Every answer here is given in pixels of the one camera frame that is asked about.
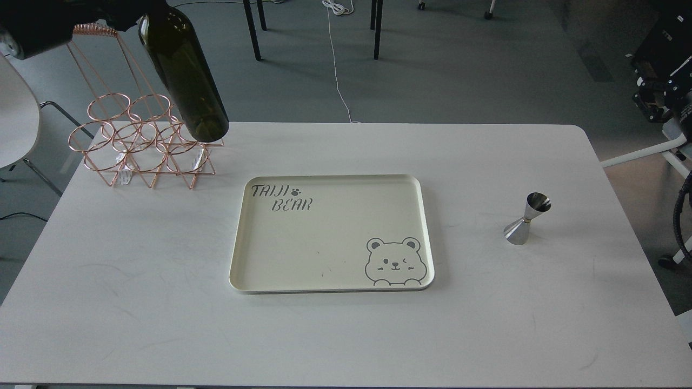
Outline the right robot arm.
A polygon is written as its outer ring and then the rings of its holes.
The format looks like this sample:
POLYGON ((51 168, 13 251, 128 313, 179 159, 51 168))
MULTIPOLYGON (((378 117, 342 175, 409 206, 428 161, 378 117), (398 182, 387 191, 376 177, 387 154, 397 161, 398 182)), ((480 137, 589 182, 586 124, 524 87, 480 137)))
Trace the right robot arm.
POLYGON ((659 153, 667 162, 685 176, 681 189, 673 206, 673 234, 675 236, 678 252, 673 256, 663 254, 658 259, 658 264, 665 269, 677 269, 684 259, 690 260, 690 250, 687 245, 690 239, 685 241, 681 231, 681 214, 684 210, 684 203, 690 203, 690 170, 687 170, 681 160, 672 153, 673 149, 683 147, 690 143, 690 87, 679 86, 678 82, 668 81, 670 85, 666 95, 666 106, 672 114, 672 118, 665 124, 665 128, 673 128, 677 131, 677 137, 653 147, 642 150, 642 156, 648 157, 659 153))

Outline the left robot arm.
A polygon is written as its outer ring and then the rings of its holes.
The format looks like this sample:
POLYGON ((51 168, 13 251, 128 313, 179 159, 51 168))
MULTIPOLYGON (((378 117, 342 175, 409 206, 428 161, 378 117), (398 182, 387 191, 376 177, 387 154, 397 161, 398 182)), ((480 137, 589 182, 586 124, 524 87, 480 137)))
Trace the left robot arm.
POLYGON ((74 27, 98 21, 126 31, 166 1, 2 1, 1 38, 10 55, 30 58, 72 40, 74 27))

